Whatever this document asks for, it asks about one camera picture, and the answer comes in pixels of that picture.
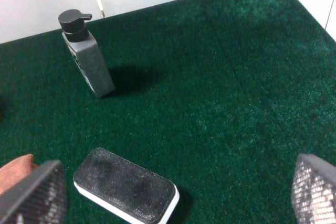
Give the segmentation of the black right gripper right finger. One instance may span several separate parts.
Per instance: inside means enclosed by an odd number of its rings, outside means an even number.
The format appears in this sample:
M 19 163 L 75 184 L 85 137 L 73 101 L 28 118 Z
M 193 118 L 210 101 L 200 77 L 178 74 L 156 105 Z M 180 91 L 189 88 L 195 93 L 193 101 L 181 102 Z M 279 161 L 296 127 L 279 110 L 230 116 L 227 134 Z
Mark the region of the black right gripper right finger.
M 335 166 L 299 154 L 291 189 L 297 223 L 335 223 Z

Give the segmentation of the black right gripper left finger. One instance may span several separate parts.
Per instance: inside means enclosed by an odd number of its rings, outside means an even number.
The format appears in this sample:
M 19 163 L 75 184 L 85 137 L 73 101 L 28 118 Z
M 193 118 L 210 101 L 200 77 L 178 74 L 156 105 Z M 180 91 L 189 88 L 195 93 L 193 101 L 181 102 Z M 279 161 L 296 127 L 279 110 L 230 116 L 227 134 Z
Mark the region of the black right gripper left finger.
M 67 213 L 64 168 L 46 161 L 1 195 L 1 223 L 63 223 Z

